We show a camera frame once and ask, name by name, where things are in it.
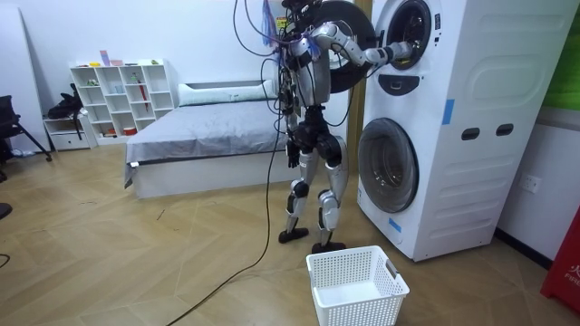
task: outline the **drawer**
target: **drawer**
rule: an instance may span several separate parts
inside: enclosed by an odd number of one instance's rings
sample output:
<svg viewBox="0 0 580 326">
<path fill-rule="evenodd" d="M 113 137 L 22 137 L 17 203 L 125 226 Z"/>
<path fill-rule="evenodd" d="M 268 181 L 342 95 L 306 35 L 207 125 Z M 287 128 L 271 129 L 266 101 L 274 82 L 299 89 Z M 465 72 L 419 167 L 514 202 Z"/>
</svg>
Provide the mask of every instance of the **drawer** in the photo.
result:
<svg viewBox="0 0 580 326">
<path fill-rule="evenodd" d="M 52 135 L 54 148 L 56 150 L 64 149 L 87 149 L 89 147 L 89 142 L 87 141 L 84 132 L 81 132 L 82 140 L 79 139 L 79 135 L 75 133 L 64 134 L 64 135 Z"/>
</svg>

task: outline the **stacked washer dryer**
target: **stacked washer dryer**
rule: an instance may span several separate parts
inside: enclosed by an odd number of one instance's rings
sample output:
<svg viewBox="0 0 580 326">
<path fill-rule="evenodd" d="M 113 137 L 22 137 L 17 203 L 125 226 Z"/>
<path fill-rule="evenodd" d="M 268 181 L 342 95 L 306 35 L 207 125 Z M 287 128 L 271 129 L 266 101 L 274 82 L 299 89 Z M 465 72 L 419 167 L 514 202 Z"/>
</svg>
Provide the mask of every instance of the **stacked washer dryer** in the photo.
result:
<svg viewBox="0 0 580 326">
<path fill-rule="evenodd" d="M 375 0 L 413 57 L 367 81 L 359 205 L 415 261 L 486 245 L 578 0 Z"/>
</svg>

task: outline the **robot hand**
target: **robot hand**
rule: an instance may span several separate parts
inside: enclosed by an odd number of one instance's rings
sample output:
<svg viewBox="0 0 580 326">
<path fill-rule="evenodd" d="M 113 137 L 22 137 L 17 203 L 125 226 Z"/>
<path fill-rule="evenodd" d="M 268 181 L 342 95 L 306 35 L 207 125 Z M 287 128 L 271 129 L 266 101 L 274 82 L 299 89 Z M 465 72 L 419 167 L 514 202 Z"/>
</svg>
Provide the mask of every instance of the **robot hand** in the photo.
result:
<svg viewBox="0 0 580 326">
<path fill-rule="evenodd" d="M 291 139 L 286 142 L 286 155 L 289 168 L 296 168 L 300 164 L 300 148 Z"/>
</svg>

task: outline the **plastic basket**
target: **plastic basket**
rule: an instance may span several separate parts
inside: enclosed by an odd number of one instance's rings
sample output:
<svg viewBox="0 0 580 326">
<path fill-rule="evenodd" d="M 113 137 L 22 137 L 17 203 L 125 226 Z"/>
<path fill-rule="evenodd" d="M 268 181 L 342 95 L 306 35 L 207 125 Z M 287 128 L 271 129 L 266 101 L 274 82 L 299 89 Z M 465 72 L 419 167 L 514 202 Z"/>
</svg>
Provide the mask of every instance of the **plastic basket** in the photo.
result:
<svg viewBox="0 0 580 326">
<path fill-rule="evenodd" d="M 321 326 L 395 324 L 409 287 L 380 247 L 310 254 L 306 262 Z"/>
</svg>

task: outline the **pillow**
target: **pillow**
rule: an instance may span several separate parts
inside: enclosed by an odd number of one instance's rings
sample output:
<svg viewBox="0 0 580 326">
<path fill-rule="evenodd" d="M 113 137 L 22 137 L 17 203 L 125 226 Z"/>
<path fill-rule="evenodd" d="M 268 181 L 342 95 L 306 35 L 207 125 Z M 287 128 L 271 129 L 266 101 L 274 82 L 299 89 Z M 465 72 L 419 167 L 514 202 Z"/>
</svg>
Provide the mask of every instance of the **pillow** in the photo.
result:
<svg viewBox="0 0 580 326">
<path fill-rule="evenodd" d="M 230 103 L 239 101 L 261 101 L 276 99 L 274 82 L 264 81 L 256 86 L 222 87 L 195 90 L 187 84 L 179 85 L 179 106 Z"/>
</svg>

